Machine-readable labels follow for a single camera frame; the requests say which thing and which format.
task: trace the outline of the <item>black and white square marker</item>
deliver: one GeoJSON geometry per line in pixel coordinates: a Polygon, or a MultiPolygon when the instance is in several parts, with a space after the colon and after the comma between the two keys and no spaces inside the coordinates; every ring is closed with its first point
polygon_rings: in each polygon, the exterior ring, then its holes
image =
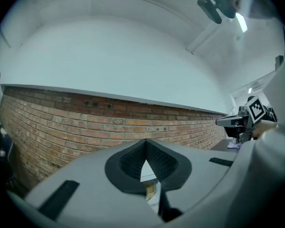
{"type": "Polygon", "coordinates": [[[246,105],[253,123],[260,120],[266,113],[260,99],[257,96],[251,101],[247,102],[246,105]]]}

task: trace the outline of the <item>human hand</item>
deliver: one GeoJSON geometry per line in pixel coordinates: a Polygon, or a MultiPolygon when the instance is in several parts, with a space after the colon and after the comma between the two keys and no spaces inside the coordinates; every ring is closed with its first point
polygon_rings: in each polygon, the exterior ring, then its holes
{"type": "Polygon", "coordinates": [[[261,120],[259,123],[255,125],[252,131],[252,137],[259,138],[262,136],[262,134],[270,129],[276,128],[277,123],[267,121],[267,120],[261,120]]]}

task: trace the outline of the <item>table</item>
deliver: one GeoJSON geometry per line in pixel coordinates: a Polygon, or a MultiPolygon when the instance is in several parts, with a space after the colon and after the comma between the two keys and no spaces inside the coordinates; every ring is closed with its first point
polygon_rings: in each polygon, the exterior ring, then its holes
{"type": "Polygon", "coordinates": [[[219,141],[218,144],[216,144],[215,146],[213,146],[211,148],[211,150],[217,150],[217,151],[225,151],[225,152],[238,152],[239,149],[228,149],[227,146],[230,142],[232,142],[232,139],[223,139],[221,141],[219,141]]]}

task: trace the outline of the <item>brick wall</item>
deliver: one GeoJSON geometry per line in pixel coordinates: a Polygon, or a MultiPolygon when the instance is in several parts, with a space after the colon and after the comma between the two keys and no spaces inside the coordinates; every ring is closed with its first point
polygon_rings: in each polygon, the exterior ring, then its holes
{"type": "Polygon", "coordinates": [[[225,137],[223,115],[30,88],[6,87],[0,120],[15,143],[13,163],[28,188],[76,157],[116,144],[158,138],[210,149],[225,137]]]}

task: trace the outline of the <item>fluorescent light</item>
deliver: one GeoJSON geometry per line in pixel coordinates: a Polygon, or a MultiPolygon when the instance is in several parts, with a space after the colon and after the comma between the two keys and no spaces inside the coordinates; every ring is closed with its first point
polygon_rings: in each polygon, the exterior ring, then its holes
{"type": "Polygon", "coordinates": [[[239,13],[236,13],[236,16],[237,16],[237,20],[239,22],[239,25],[242,28],[243,33],[245,33],[248,30],[245,18],[242,15],[240,15],[239,13]]]}

